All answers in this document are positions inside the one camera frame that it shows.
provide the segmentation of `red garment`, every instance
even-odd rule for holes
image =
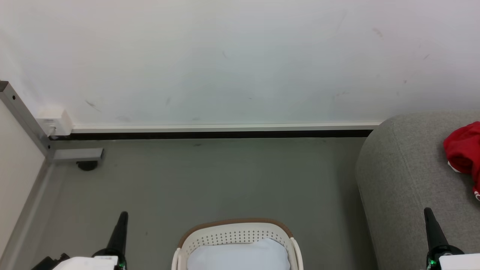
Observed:
[[[480,122],[474,122],[451,133],[444,141],[450,165],[472,175],[473,193],[480,200]]]

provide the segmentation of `gray floor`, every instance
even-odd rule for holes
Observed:
[[[118,215],[130,215],[130,269],[169,269],[176,245],[204,222],[266,217],[285,223],[305,269],[375,269],[354,164],[363,138],[66,142],[105,147],[103,164],[61,165],[63,181],[35,260],[91,256]]]

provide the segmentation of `plastic laundry basket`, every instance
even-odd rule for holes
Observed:
[[[226,220],[193,227],[179,242],[173,255],[172,270],[187,270],[188,256],[199,246],[249,244],[264,238],[277,241],[287,250],[290,270],[303,270],[300,247],[291,231],[271,219]]]

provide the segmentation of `baseboard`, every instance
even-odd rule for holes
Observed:
[[[221,125],[75,125],[73,134],[83,133],[164,133],[164,132],[244,132],[244,131],[314,131],[372,130],[381,122],[362,123],[290,123],[290,124],[221,124]]]
[[[65,140],[367,137],[380,123],[75,127]]]

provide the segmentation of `brown basket rim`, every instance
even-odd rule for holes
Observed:
[[[273,220],[273,219],[264,219],[264,218],[231,219],[231,220],[222,220],[222,221],[214,221],[214,222],[209,222],[209,223],[203,223],[203,224],[197,225],[197,226],[189,229],[180,239],[178,247],[182,248],[183,243],[185,242],[185,240],[187,240],[187,238],[190,236],[190,234],[192,234],[192,233],[194,233],[198,230],[209,228],[209,227],[220,226],[220,225],[235,224],[235,223],[270,223],[270,224],[273,224],[273,225],[277,225],[282,230],[284,230],[285,233],[287,233],[289,238],[293,237],[292,232],[290,231],[290,229],[285,224],[283,224],[279,221]]]

